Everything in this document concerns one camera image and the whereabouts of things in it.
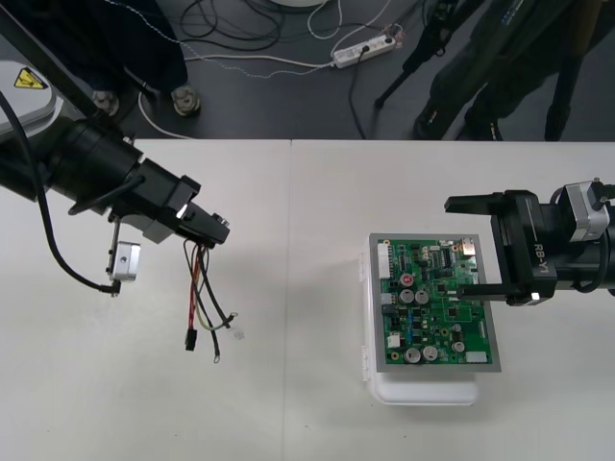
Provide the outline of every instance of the metal bracket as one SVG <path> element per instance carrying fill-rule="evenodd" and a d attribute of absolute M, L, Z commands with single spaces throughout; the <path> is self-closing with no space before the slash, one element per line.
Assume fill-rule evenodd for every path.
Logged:
<path fill-rule="evenodd" d="M 138 243 L 120 241 L 120 227 L 121 221 L 116 220 L 111 249 L 109 250 L 107 273 L 112 281 L 135 281 L 141 246 Z"/>

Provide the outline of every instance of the power strip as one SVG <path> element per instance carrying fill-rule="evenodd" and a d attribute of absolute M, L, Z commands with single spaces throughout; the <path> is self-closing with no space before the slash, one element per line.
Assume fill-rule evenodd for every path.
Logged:
<path fill-rule="evenodd" d="M 392 50 L 395 48 L 395 44 L 395 38 L 385 35 L 377 36 L 371 40 L 363 41 L 362 43 L 351 46 L 350 48 L 337 50 L 333 53 L 333 63 L 337 68 L 342 69 L 344 67 L 348 67 L 349 65 L 356 64 L 358 57 L 361 56 L 361 51 L 366 46 L 369 50 L 363 54 L 361 62 L 367 61 L 370 58 L 374 58 L 377 55 L 381 55 L 382 53 Z"/>

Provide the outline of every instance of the green circuit board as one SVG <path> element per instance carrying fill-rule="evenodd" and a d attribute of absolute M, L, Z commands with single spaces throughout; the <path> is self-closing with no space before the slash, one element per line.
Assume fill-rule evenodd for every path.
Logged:
<path fill-rule="evenodd" d="M 379 240 L 384 251 L 390 276 L 380 280 L 386 363 L 492 363 L 483 303 L 456 294 L 460 284 L 479 283 L 474 241 Z"/>

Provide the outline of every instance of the metal frame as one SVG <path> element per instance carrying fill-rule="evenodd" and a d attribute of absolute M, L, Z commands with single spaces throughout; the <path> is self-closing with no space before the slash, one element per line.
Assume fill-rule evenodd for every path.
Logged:
<path fill-rule="evenodd" d="M 376 341 L 376 371 L 378 373 L 413 373 L 413 374 L 450 374 L 450 373 L 498 373 L 502 370 L 500 366 L 500 354 L 496 341 L 496 331 L 493 325 L 491 314 L 491 304 L 484 302 L 484 318 L 491 348 L 491 361 L 489 364 L 468 364 L 468 365 L 393 365 L 384 361 L 384 323 L 382 315 L 377 306 L 380 306 L 381 285 L 378 275 L 378 241 L 389 240 L 459 240 L 462 238 L 472 238 L 477 250 L 477 266 L 479 269 L 479 282 L 486 283 L 482 252 L 480 250 L 479 236 L 476 234 L 464 233 L 372 233 L 369 236 L 369 255 L 370 255 L 370 283 L 372 284 L 372 306 L 374 306 L 373 328 L 375 329 Z"/>

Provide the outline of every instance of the connector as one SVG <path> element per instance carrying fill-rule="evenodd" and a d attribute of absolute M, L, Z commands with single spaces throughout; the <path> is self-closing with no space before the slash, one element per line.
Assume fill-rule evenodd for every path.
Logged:
<path fill-rule="evenodd" d="M 196 348 L 196 336 L 198 331 L 194 328 L 189 328 L 185 333 L 185 349 L 193 352 Z"/>

